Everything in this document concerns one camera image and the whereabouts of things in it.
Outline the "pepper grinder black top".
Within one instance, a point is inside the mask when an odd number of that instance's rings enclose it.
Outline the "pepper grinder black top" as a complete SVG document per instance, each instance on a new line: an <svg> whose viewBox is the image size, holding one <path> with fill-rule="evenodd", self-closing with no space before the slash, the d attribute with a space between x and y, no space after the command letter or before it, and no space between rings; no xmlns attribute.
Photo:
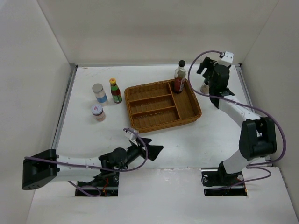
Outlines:
<svg viewBox="0 0 299 224"><path fill-rule="evenodd" d="M200 92L205 94L205 95L209 95L209 82L208 79L204 79L202 86L200 88Z"/></svg>

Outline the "dark sauce bottle black cap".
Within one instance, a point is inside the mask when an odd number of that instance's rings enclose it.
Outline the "dark sauce bottle black cap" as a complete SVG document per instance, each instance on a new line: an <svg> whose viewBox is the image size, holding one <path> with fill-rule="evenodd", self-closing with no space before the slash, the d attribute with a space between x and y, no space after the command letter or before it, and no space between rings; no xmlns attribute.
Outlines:
<svg viewBox="0 0 299 224"><path fill-rule="evenodd" d="M185 77L186 77L185 61L180 60L178 63L178 68L175 70L174 73L173 91L175 93L182 92L185 84Z"/></svg>

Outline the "green bottle yellow cap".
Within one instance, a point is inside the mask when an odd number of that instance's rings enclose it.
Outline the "green bottle yellow cap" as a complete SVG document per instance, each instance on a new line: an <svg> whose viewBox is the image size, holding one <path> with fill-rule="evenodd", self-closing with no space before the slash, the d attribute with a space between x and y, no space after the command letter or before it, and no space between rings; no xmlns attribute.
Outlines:
<svg viewBox="0 0 299 224"><path fill-rule="evenodd" d="M110 90L111 90L111 94L113 97L113 101L115 103L121 103L122 102L122 96L121 96L121 91L116 83L116 79L115 78L111 78L109 80L110 82Z"/></svg>

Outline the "clear jar silver lid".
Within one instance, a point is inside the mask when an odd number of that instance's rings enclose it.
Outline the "clear jar silver lid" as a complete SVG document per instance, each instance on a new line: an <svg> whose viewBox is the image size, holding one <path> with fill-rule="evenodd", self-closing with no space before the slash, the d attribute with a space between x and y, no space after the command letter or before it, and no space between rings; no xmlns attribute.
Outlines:
<svg viewBox="0 0 299 224"><path fill-rule="evenodd" d="M102 86L102 84L94 84L92 86L92 91L96 97L97 102L102 105L102 106L106 106L108 105L108 99L105 93L105 90Z"/></svg>

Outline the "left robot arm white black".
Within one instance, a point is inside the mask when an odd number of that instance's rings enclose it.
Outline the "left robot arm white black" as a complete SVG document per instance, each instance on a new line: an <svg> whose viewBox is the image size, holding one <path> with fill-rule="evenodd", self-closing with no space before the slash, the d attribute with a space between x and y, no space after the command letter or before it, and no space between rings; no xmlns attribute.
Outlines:
<svg viewBox="0 0 299 224"><path fill-rule="evenodd" d="M100 186L119 172L130 172L129 165L137 158L154 161L163 150L161 145L151 145L151 139L130 141L126 149L118 147L112 152L93 158L72 158L58 155L48 149L25 157L22 167L22 189L34 190L50 182L76 181Z"/></svg>

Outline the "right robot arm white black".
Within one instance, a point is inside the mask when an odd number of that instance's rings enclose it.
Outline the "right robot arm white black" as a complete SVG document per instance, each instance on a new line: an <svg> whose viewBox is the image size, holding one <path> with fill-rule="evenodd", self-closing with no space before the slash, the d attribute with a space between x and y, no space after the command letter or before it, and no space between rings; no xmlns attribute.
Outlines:
<svg viewBox="0 0 299 224"><path fill-rule="evenodd" d="M235 94L228 88L230 62L206 57L197 73L204 77L201 90L209 95L211 103L225 112L240 128L238 150L222 161L216 171L203 171L202 182L206 187L230 186L243 181L242 170L256 159L273 154L277 150L274 121L261 117L239 105Z"/></svg>

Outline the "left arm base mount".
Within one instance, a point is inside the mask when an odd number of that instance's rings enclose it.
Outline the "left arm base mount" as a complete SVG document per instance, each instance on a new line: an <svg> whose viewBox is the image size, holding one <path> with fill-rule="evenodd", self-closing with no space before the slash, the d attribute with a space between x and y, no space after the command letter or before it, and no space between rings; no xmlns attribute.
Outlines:
<svg viewBox="0 0 299 224"><path fill-rule="evenodd" d="M92 196L114 197L119 192L119 173L112 173L106 177L91 182L77 182L86 193Z"/></svg>

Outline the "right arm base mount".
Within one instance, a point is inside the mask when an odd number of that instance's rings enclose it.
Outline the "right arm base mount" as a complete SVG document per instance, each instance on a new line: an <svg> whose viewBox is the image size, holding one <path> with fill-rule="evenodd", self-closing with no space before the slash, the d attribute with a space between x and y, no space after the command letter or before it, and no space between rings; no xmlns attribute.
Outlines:
<svg viewBox="0 0 299 224"><path fill-rule="evenodd" d="M203 169L201 182L205 196L247 196L243 173L228 174L220 177L217 169Z"/></svg>

